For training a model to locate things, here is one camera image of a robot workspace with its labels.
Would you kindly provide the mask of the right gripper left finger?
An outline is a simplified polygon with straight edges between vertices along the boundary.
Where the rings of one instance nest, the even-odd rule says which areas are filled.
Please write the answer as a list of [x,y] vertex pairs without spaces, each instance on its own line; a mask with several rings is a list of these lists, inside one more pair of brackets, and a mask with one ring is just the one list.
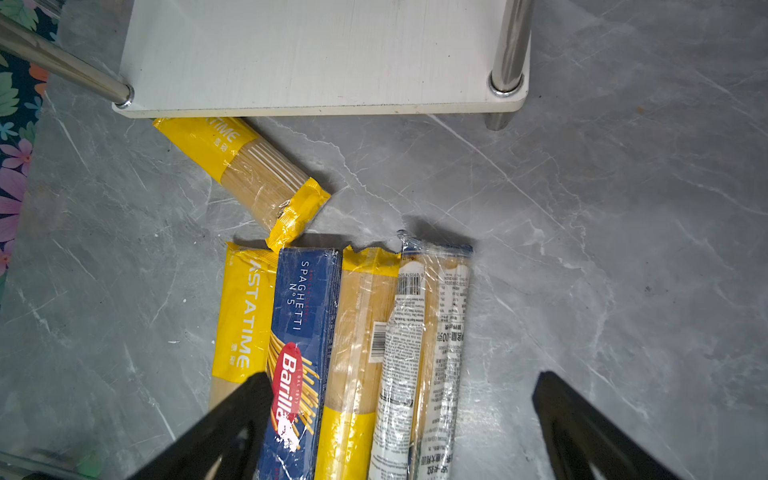
[[257,373],[155,459],[134,479],[253,479],[273,401],[271,383]]

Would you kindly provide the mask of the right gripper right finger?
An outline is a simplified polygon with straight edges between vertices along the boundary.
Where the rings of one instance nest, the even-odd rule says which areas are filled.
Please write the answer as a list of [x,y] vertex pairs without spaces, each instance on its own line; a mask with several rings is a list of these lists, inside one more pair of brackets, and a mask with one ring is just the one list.
[[557,479],[675,479],[560,376],[544,371],[532,395]]

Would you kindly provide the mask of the yellow spaghetti bag long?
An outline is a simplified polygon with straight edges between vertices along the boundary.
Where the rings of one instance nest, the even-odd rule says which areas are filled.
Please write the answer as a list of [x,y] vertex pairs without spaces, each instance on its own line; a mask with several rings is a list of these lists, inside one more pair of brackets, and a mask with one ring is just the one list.
[[367,477],[399,266],[397,254],[379,247],[343,251],[316,479]]

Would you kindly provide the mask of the blue Barilla spaghetti box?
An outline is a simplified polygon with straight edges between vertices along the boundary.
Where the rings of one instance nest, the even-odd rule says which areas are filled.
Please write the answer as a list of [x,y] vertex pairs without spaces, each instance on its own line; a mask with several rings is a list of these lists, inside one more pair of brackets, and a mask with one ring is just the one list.
[[330,374],[342,253],[284,248],[278,258],[266,373],[273,402],[259,479],[312,479]]

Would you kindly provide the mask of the clear spaghetti bag label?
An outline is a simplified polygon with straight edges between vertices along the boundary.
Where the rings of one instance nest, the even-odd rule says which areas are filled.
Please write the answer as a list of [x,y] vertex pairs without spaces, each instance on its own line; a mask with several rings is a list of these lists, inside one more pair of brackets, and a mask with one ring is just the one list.
[[473,250],[404,230],[380,381],[370,479],[447,479]]

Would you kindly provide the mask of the white two-tier shelf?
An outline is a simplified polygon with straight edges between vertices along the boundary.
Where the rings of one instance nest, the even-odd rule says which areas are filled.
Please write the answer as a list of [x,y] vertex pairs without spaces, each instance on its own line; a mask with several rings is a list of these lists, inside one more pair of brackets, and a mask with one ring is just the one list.
[[129,118],[482,114],[530,88],[529,1],[137,1],[105,73],[1,19],[3,51]]

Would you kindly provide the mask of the yellow spaghetti bag top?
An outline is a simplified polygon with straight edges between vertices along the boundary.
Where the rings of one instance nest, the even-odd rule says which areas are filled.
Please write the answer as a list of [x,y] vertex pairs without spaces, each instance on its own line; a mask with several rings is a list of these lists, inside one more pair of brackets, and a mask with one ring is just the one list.
[[275,252],[299,238],[331,198],[240,118],[158,118],[153,126],[268,230]]

